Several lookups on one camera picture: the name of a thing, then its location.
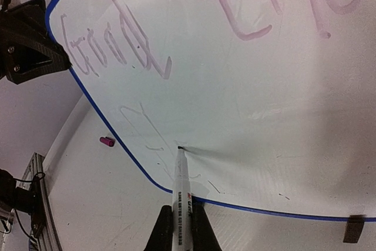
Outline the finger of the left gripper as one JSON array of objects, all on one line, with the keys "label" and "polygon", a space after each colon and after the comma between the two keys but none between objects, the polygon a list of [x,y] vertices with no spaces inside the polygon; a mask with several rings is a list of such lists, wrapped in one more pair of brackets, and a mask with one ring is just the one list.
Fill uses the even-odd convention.
[{"label": "finger of the left gripper", "polygon": [[45,12],[45,0],[1,12],[1,78],[19,85],[71,67],[68,54],[48,34]]}]

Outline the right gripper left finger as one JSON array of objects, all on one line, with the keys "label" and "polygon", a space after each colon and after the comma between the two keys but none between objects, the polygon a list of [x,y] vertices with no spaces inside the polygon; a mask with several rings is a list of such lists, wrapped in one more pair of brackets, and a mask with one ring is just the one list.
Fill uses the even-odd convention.
[{"label": "right gripper left finger", "polygon": [[173,212],[171,206],[162,206],[147,241],[145,251],[171,251],[173,243]]}]

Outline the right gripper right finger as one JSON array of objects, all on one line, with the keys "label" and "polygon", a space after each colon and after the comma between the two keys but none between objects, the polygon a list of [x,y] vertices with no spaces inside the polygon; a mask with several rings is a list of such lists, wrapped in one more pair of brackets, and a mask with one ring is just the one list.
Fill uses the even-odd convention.
[{"label": "right gripper right finger", "polygon": [[202,203],[193,204],[191,230],[194,251],[222,251]]}]

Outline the white marker pen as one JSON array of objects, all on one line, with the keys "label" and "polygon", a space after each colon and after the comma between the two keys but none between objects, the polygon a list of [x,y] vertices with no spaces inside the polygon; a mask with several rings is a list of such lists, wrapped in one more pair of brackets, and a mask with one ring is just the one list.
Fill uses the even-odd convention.
[{"label": "white marker pen", "polygon": [[192,194],[185,148],[179,146],[173,182],[173,243],[172,250],[192,250]]}]

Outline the magenta marker cap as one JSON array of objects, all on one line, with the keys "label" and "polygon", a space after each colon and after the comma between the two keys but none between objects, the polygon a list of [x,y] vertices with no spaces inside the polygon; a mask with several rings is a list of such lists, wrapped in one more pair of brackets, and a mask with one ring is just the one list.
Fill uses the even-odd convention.
[{"label": "magenta marker cap", "polygon": [[115,145],[115,141],[114,141],[112,138],[109,138],[109,137],[101,136],[101,137],[99,138],[99,141],[100,141],[102,144],[104,144],[104,145],[106,145],[106,146],[108,146],[108,147],[114,147],[114,145]]}]

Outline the blue framed small whiteboard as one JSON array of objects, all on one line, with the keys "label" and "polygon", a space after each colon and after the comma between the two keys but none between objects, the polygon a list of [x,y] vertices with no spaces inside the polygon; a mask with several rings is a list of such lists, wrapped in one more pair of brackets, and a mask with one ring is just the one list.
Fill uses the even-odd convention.
[{"label": "blue framed small whiteboard", "polygon": [[375,0],[51,0],[46,24],[121,147],[171,192],[375,220]]}]

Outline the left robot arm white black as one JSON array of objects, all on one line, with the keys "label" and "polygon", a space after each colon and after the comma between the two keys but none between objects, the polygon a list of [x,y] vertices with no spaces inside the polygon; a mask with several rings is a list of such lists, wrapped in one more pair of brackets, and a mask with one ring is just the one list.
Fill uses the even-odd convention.
[{"label": "left robot arm white black", "polygon": [[45,0],[1,0],[1,78],[19,85],[71,67],[45,16]]}]

